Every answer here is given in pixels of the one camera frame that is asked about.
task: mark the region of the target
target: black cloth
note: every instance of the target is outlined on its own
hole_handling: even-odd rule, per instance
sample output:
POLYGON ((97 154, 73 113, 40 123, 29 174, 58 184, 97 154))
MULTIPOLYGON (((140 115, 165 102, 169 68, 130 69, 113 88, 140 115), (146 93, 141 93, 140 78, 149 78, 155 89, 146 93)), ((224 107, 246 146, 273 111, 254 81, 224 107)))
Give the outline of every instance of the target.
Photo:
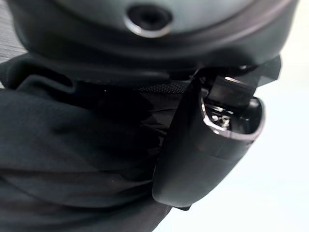
POLYGON ((180 96, 72 81, 28 54, 0 80, 1 232, 157 227, 170 207, 152 175, 180 96))

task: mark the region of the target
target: round hole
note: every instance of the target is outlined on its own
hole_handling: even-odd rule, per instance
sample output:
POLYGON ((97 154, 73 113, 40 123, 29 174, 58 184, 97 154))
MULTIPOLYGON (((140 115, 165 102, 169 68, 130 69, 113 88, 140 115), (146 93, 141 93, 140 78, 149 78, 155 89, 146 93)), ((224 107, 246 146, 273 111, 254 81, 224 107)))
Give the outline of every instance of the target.
POLYGON ((172 21, 171 14, 167 10, 154 5, 133 6, 127 16, 132 23, 147 31, 162 30, 172 21))

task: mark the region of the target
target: gray fabric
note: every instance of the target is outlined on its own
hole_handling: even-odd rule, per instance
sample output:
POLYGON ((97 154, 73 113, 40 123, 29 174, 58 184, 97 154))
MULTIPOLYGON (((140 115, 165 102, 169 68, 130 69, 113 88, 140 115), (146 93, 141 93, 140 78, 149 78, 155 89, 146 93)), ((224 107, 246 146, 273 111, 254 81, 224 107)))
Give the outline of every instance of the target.
POLYGON ((0 63, 24 52, 24 48, 16 38, 6 3, 0 0, 0 63))

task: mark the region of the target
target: black plastic casing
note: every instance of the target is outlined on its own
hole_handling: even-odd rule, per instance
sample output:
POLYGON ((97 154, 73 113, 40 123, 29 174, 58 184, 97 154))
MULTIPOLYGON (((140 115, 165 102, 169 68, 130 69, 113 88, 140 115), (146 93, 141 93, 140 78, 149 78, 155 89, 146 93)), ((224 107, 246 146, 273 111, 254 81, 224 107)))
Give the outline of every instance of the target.
POLYGON ((147 39, 91 23, 51 0, 8 0, 22 44, 43 64, 71 78, 89 73, 87 81, 124 86, 168 81, 171 72, 263 64, 282 49, 297 2, 256 0, 216 25, 147 39))
POLYGON ((193 83, 180 103, 154 172, 153 198, 177 208, 190 207, 212 191, 246 154, 265 122, 263 103, 253 116, 250 134, 207 126, 200 85, 193 83))

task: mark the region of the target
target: white background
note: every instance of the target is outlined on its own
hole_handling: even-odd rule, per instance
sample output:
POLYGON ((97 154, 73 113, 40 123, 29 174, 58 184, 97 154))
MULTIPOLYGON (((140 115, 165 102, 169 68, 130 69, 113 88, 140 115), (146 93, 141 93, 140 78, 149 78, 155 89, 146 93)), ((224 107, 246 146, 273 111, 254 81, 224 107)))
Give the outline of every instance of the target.
POLYGON ((258 89, 263 134, 230 175, 155 232, 309 232, 309 0, 282 52, 280 80, 258 89))

